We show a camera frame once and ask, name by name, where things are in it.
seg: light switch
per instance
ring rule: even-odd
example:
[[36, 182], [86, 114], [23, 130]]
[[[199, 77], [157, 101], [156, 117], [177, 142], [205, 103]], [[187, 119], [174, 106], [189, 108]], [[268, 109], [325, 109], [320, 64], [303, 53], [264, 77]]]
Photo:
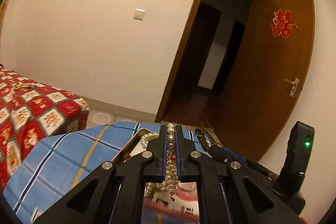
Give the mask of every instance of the light switch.
[[145, 16], [145, 10], [135, 9], [135, 14], [133, 16], [134, 19], [143, 20], [144, 16]]

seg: red patterned bedspread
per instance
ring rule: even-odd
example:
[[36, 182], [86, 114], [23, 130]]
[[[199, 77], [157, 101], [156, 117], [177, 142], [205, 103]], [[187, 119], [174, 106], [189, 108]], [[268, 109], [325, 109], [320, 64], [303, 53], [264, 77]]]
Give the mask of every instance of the red patterned bedspread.
[[[14, 90], [14, 83], [37, 88]], [[39, 140], [84, 129], [88, 113], [76, 94], [0, 67], [0, 189]]]

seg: baseboard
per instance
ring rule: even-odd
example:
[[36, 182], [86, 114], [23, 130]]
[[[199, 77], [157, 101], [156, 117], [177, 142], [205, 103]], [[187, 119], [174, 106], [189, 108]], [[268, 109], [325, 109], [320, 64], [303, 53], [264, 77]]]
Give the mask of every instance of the baseboard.
[[122, 106], [113, 105], [110, 103], [98, 101], [95, 99], [90, 99], [85, 96], [81, 96], [89, 105], [90, 108], [98, 109], [104, 112], [113, 113], [119, 116], [129, 117], [135, 120], [141, 120], [144, 122], [154, 122], [155, 114], [138, 111], [135, 109], [130, 109]]

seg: blue plaid cloth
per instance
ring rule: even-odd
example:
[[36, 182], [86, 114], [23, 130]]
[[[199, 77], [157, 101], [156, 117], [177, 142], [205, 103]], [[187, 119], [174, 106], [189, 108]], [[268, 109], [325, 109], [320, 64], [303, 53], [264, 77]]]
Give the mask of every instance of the blue plaid cloth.
[[[141, 128], [159, 132], [160, 126], [115, 122], [42, 139], [7, 183], [6, 200], [23, 224], [31, 223], [36, 210], [43, 213], [102, 162], [112, 160]], [[194, 132], [183, 130], [183, 136], [208, 155]]]

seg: door frame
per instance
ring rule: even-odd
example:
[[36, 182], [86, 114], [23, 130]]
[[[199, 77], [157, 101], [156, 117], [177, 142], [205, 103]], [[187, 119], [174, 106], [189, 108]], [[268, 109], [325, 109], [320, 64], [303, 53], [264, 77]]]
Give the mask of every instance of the door frame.
[[166, 87], [165, 87], [165, 90], [164, 90], [163, 95], [162, 95], [161, 103], [160, 103], [159, 109], [158, 109], [157, 114], [156, 114], [155, 122], [160, 122], [162, 120], [163, 113], [164, 113], [164, 110], [166, 109], [168, 98], [170, 96], [170, 92], [171, 92], [171, 89], [172, 89], [174, 81], [175, 81], [177, 70], [179, 69], [179, 65], [180, 65], [184, 50], [185, 50], [185, 46], [187, 44], [187, 41], [188, 41], [188, 38], [189, 38], [189, 35], [190, 35], [190, 31], [191, 31], [191, 28], [193, 26], [193, 23], [194, 23], [194, 20], [195, 20], [195, 17], [196, 17], [196, 13], [197, 13], [197, 10], [198, 10], [198, 7], [199, 7], [200, 3], [201, 3], [201, 0], [194, 0], [193, 5], [191, 7], [191, 10], [190, 10], [190, 13], [189, 13], [189, 16], [188, 16], [188, 20], [185, 24], [185, 28], [184, 28], [184, 31], [183, 31], [183, 34], [182, 34], [182, 37], [181, 37], [181, 41], [180, 41], [180, 44], [178, 46], [174, 62], [173, 62], [172, 68], [171, 68], [170, 73], [169, 73], [169, 77], [168, 77], [168, 80], [167, 80], [167, 83], [166, 83]]

